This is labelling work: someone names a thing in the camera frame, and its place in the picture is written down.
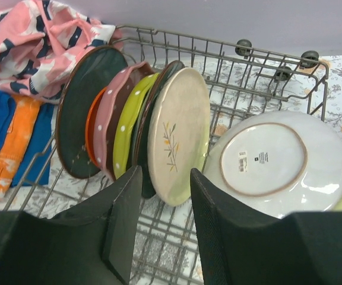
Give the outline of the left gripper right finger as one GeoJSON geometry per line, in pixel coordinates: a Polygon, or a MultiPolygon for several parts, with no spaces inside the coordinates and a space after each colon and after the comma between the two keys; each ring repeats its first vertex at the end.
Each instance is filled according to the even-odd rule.
{"type": "Polygon", "coordinates": [[[342,284],[342,211],[277,219],[190,174],[205,284],[342,284]]]}

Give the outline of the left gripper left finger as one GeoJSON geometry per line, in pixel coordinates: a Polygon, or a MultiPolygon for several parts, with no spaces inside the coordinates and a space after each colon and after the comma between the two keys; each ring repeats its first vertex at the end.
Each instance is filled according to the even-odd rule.
{"type": "Polygon", "coordinates": [[[52,218],[0,211],[0,284],[128,284],[142,182],[134,166],[52,218]]]}

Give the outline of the red teal flower plate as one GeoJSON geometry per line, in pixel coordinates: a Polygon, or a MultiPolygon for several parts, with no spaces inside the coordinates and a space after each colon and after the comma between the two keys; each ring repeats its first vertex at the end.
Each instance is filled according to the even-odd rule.
{"type": "Polygon", "coordinates": [[[342,197],[342,139],[302,112],[267,112],[228,129],[204,175],[247,206],[278,219],[327,211],[342,197]]]}

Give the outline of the orange plate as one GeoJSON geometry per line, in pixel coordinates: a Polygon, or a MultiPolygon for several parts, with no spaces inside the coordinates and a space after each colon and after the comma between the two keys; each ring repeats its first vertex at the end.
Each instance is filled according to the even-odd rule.
{"type": "Polygon", "coordinates": [[[85,123],[85,148],[88,153],[90,160],[93,162],[95,166],[98,166],[97,160],[94,155],[94,146],[93,146],[93,135],[94,135],[94,125],[96,121],[97,111],[99,108],[99,104],[101,102],[102,96],[104,95],[107,87],[104,87],[100,90],[100,92],[94,98],[86,119],[85,123]]]}

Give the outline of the dark blue plate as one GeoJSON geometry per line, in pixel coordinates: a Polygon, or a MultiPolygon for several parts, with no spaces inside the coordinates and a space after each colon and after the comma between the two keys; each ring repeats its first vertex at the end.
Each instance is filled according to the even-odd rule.
{"type": "Polygon", "coordinates": [[[154,105],[162,88],[167,81],[178,71],[185,67],[184,63],[175,60],[169,63],[164,70],[159,74],[154,84],[149,91],[145,92],[145,100],[140,109],[135,128],[132,134],[130,160],[131,166],[139,165],[142,169],[142,191],[141,196],[144,199],[152,198],[156,192],[151,183],[150,174],[148,171],[148,132],[150,128],[151,115],[154,110],[154,105]]]}
{"type": "Polygon", "coordinates": [[[118,49],[99,46],[80,59],[65,84],[56,116],[55,140],[60,162],[74,178],[87,179],[100,172],[86,150],[88,113],[98,93],[127,66],[118,49]]]}

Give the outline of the olive polka dot plate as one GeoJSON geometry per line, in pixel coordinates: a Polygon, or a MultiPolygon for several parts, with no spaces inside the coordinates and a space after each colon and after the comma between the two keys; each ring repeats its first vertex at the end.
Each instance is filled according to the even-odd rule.
{"type": "Polygon", "coordinates": [[[126,171],[133,127],[138,119],[146,94],[152,88],[159,74],[157,72],[140,80],[132,89],[123,107],[113,144],[113,172],[116,179],[126,171]]]}

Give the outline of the pink polka dot plate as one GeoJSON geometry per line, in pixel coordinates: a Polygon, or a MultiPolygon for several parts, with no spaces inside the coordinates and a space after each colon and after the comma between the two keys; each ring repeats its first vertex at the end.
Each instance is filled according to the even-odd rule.
{"type": "Polygon", "coordinates": [[[102,94],[93,128],[94,157],[105,175],[113,175],[113,144],[118,122],[133,88],[148,75],[151,65],[142,61],[119,71],[102,94]]]}

